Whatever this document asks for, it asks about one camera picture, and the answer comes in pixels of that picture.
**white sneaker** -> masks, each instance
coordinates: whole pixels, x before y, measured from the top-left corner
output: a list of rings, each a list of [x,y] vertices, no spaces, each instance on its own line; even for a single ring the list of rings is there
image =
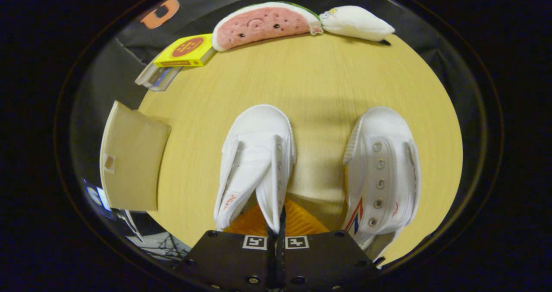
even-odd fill
[[[264,219],[278,233],[295,161],[292,127],[284,112],[272,105],[256,105],[241,113],[223,144],[216,229],[229,227],[255,191]]]
[[[343,156],[349,210],[343,229],[373,261],[413,219],[420,158],[406,121],[373,107],[357,121]]]

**wooden table surface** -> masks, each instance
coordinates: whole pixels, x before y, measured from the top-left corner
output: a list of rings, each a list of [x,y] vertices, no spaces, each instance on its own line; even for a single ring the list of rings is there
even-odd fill
[[[287,197],[339,229],[347,205],[342,156],[356,119],[384,105],[406,119],[418,145],[422,194],[416,219],[384,252],[390,262],[436,229],[456,195],[461,131],[431,68],[397,36],[383,46],[355,38],[302,35],[217,53],[183,68],[140,111],[172,128],[160,167],[158,210],[148,213],[189,246],[215,229],[221,147],[236,117],[256,104],[288,115],[298,160]]]

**white plush toy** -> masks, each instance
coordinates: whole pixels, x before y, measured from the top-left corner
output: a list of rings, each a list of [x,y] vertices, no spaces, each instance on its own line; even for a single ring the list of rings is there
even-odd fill
[[[360,6],[340,6],[320,14],[322,28],[328,32],[379,42],[395,28]]]

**book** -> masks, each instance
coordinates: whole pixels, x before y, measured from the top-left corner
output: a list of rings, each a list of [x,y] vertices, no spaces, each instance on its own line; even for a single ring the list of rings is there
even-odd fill
[[[147,87],[152,91],[163,91],[171,84],[174,76],[181,70],[181,66],[164,66],[158,67],[154,65],[152,60],[146,68],[138,75],[134,81],[138,85]]]
[[[163,66],[204,66],[215,54],[213,34],[183,37],[174,41],[154,59],[154,64]]]

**watermelon plush toy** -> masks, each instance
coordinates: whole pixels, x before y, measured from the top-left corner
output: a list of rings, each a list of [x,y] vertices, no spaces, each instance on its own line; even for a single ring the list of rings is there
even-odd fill
[[[221,20],[213,30],[213,48],[230,48],[270,38],[323,33],[320,18],[300,5],[267,2],[243,7]]]

